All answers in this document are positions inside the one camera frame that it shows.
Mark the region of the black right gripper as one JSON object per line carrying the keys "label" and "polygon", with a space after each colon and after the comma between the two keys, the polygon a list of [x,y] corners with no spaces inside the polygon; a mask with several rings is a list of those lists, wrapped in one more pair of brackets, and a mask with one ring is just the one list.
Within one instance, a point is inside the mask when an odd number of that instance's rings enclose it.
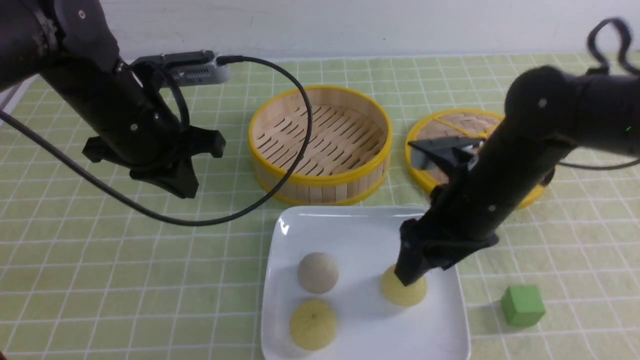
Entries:
{"label": "black right gripper", "polygon": [[529,178],[491,153],[448,176],[427,212],[400,227],[394,274],[405,287],[496,244],[496,228],[531,190]]}

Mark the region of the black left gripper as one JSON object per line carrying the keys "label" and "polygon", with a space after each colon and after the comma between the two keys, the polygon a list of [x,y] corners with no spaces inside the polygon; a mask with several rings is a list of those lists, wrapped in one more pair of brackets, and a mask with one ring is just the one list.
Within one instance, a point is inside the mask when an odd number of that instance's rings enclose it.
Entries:
{"label": "black left gripper", "polygon": [[221,132],[179,120],[156,89],[84,90],[82,118],[96,132],[82,150],[90,162],[125,167],[180,199],[199,189],[192,157],[220,158],[226,147]]}

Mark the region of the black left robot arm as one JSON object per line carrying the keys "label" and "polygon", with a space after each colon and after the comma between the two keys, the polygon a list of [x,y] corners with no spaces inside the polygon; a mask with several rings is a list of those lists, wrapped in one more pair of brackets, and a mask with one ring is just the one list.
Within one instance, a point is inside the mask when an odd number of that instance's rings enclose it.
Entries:
{"label": "black left robot arm", "polygon": [[214,60],[201,50],[126,63],[98,0],[1,2],[1,89],[41,75],[96,132],[82,151],[89,161],[125,167],[181,199],[198,191],[192,157],[219,158],[226,141],[179,120],[160,89],[222,84],[229,73]]}

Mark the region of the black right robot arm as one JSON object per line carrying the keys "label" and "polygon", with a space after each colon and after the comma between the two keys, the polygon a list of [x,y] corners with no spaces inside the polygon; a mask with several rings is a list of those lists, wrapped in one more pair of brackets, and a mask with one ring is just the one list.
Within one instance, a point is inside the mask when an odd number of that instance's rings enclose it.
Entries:
{"label": "black right robot arm", "polygon": [[639,76],[553,66],[519,75],[504,118],[477,153],[477,140],[445,137],[409,145],[448,176],[419,219],[400,226],[394,273],[405,286],[498,243],[496,229],[569,153],[589,148],[639,157]]}

